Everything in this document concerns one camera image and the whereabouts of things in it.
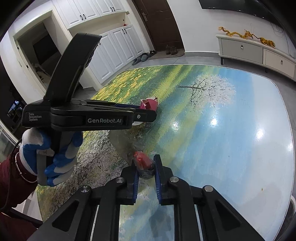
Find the red sleeved left forearm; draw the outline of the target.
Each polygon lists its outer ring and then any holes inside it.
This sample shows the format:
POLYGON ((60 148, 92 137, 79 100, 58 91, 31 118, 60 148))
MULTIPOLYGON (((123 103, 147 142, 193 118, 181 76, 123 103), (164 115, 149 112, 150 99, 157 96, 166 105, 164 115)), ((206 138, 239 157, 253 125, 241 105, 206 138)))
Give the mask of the red sleeved left forearm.
POLYGON ((1 163, 1 240, 27 240, 37 229, 28 221, 3 212, 25 201, 37 186, 37 177, 27 171, 15 149, 1 163))

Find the blue white gloved left hand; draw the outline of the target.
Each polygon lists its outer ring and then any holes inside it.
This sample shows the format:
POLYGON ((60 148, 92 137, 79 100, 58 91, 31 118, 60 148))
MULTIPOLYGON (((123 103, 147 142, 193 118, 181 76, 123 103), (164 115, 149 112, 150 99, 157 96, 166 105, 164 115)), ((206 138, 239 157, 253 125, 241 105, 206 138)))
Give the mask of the blue white gloved left hand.
POLYGON ((53 150, 52 140, 46 134, 30 128, 22 135, 18 156, 39 185, 54 187, 73 173, 82 143, 83 133, 74 132, 66 135, 66 142, 58 150, 53 150))

